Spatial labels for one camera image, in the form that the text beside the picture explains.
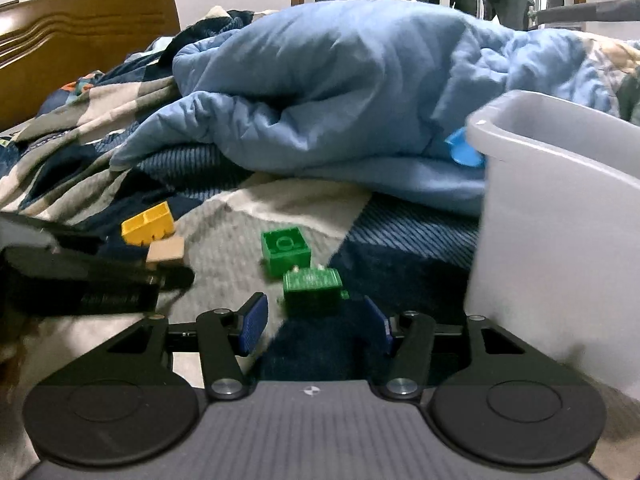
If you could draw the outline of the wooden cube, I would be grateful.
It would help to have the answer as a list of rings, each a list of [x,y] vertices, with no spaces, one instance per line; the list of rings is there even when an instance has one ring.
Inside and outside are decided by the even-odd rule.
[[[186,242],[179,235],[154,240],[146,254],[145,265],[156,270],[161,266],[182,266],[186,261]]]

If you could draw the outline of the dark green toy block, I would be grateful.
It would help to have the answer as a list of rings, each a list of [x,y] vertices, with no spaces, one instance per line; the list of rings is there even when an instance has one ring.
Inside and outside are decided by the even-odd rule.
[[[326,318],[338,315],[349,298],[336,269],[294,268],[282,281],[285,312],[289,318]]]

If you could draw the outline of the green building brick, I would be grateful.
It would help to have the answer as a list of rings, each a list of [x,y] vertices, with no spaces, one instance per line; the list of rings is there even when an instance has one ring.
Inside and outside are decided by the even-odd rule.
[[[264,231],[260,234],[262,260],[272,278],[282,278],[294,266],[309,268],[311,249],[298,226]]]

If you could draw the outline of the yellow building brick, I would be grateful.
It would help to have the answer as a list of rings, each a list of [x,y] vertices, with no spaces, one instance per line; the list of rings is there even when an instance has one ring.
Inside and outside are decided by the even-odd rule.
[[[128,245],[149,246],[175,233],[174,217],[167,202],[160,203],[122,222],[120,234]]]

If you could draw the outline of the white plastic bin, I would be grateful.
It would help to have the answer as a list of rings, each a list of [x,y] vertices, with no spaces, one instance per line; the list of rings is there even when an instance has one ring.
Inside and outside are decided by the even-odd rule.
[[[468,140],[486,191],[466,310],[638,396],[638,128],[511,91],[469,117]]]

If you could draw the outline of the blue bin lid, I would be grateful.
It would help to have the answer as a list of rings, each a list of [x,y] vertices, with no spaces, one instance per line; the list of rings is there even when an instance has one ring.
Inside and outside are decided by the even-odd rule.
[[[469,144],[465,127],[459,128],[447,136],[445,143],[448,146],[451,159],[458,165],[470,168],[485,167],[485,156]]]

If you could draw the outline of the wooden headboard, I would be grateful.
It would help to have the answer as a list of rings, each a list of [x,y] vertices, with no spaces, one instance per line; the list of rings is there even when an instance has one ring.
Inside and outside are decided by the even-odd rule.
[[[1,5],[1,128],[54,90],[180,32],[175,0],[12,0]]]

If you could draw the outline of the light blue quilt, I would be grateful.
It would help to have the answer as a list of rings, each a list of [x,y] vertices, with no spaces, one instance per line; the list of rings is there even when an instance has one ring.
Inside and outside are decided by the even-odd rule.
[[[292,6],[186,44],[171,73],[178,100],[128,136],[113,169],[212,144],[248,170],[357,183],[472,217],[484,172],[447,145],[469,114],[512,90],[618,111],[576,32],[517,32],[400,0]]]

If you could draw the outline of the grey padded bed rail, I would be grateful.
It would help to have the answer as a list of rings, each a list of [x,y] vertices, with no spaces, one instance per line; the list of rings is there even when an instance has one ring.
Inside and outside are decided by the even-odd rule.
[[[608,0],[556,6],[536,12],[538,25],[579,22],[638,22],[640,0]]]

